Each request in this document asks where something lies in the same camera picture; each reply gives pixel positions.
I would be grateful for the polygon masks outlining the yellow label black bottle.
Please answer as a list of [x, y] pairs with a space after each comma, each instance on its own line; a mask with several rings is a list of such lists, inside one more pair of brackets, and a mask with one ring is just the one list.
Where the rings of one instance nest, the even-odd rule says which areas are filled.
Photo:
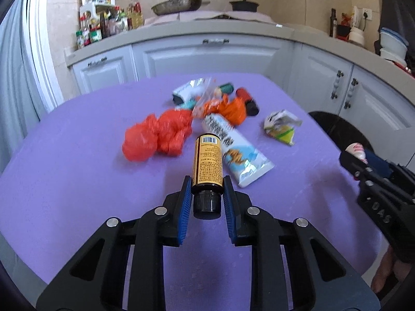
[[213, 133], [204, 133], [196, 139], [191, 192], [195, 218], [214, 220], [221, 216], [222, 145]]

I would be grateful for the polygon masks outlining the red black cylinder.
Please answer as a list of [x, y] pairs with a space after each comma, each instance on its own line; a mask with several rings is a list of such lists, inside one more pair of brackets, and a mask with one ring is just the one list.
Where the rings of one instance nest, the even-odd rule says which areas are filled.
[[258, 108], [258, 105], [256, 104], [253, 97], [250, 95], [250, 93], [245, 88], [238, 88], [236, 90], [236, 96], [240, 98], [241, 100], [243, 100], [245, 104], [246, 114], [249, 117], [255, 117], [259, 114], [260, 110]]

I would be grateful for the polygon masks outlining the dark sauce bottle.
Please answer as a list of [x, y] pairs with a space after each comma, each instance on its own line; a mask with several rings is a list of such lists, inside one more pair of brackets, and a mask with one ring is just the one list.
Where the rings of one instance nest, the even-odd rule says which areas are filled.
[[337, 37], [337, 17], [336, 17], [336, 9], [331, 9], [329, 36], [332, 37], [332, 38], [336, 38]]

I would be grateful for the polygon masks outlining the black cooking pot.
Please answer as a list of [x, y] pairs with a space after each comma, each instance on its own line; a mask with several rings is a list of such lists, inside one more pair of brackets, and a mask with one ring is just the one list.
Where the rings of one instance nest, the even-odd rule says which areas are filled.
[[238, 0], [229, 2], [232, 7], [232, 11], [247, 11], [256, 13], [258, 11], [259, 4], [248, 0]]

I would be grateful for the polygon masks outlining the red decorative figure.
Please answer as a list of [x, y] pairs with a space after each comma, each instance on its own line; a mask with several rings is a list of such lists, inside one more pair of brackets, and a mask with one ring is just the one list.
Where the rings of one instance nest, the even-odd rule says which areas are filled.
[[341, 15], [341, 25], [344, 27], [351, 27], [352, 16], [347, 13], [342, 13]]

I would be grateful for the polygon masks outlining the green white wrapper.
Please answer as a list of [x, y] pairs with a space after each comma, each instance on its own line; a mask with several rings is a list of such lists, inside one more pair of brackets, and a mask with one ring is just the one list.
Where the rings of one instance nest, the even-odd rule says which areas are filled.
[[281, 110], [271, 113], [263, 124], [265, 134], [269, 137], [284, 143], [288, 146], [293, 146], [293, 137], [295, 135], [295, 128], [302, 125], [302, 120], [295, 116], [288, 110]]

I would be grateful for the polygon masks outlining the white blue snack wrapper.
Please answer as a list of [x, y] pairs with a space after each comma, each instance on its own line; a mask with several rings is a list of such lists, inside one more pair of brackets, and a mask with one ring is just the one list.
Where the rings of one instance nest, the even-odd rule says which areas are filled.
[[239, 187], [247, 187], [275, 167], [222, 115], [207, 115], [202, 125], [207, 133], [220, 138], [223, 163], [228, 166]]

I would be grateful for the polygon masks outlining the grey curtain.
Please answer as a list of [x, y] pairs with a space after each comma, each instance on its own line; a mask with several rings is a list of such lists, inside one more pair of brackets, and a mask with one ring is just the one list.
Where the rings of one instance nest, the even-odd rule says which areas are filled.
[[1, 21], [1, 170], [46, 116], [28, 44], [29, 0], [15, 0]]

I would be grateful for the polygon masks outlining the orange plastic bag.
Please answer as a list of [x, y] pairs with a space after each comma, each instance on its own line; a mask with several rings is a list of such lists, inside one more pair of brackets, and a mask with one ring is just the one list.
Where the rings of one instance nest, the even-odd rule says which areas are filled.
[[239, 97], [230, 100], [227, 94], [224, 94], [221, 99], [208, 100], [202, 109], [203, 118], [207, 115], [218, 114], [232, 126], [241, 125], [247, 117], [244, 101]]

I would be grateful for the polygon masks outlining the clear bag orange bits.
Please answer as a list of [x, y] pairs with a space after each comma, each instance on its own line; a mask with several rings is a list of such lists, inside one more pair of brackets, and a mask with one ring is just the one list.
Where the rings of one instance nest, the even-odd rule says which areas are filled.
[[202, 119], [205, 117], [205, 106], [210, 106], [210, 102], [215, 105], [222, 100], [222, 90], [214, 77], [211, 77], [205, 82], [205, 90], [202, 96], [197, 100], [192, 115], [194, 118]]

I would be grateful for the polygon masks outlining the white red small item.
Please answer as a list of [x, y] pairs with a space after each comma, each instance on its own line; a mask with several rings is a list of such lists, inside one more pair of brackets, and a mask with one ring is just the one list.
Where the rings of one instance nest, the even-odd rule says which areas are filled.
[[366, 153], [362, 144], [352, 143], [346, 148], [346, 152], [349, 152], [351, 155], [358, 158], [363, 163], [368, 163], [366, 159]]

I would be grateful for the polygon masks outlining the black trash bin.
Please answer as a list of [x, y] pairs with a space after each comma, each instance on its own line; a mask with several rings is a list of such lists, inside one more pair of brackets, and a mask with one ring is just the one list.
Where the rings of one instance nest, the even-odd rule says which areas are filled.
[[340, 150], [353, 143], [360, 143], [364, 149], [374, 151], [369, 140], [355, 126], [338, 115], [329, 112], [313, 111], [309, 116], [323, 129], [326, 135]]

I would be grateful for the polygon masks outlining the red plastic bag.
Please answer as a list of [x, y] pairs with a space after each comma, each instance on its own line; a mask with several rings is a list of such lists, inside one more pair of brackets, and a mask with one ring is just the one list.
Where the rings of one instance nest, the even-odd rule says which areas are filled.
[[177, 157], [192, 134], [192, 122], [191, 110], [170, 109], [159, 117], [148, 115], [125, 131], [122, 153], [127, 160], [137, 162], [146, 161], [156, 153]]

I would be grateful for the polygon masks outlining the cooking oil bottle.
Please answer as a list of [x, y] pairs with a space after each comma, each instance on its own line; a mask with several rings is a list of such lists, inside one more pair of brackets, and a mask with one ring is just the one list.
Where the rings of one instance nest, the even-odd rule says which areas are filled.
[[132, 30], [135, 30], [143, 26], [144, 20], [143, 20], [143, 14], [141, 10], [141, 4], [139, 3], [139, 0], [130, 0], [128, 8], [127, 8], [127, 14], [128, 14], [129, 27]]

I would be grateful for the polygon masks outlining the white dark crumpled pouch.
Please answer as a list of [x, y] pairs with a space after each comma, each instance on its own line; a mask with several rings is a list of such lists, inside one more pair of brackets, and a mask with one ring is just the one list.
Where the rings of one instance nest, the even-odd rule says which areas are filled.
[[201, 97], [209, 86], [210, 78], [198, 78], [175, 88], [172, 91], [172, 100], [175, 105], [181, 105], [188, 101]]

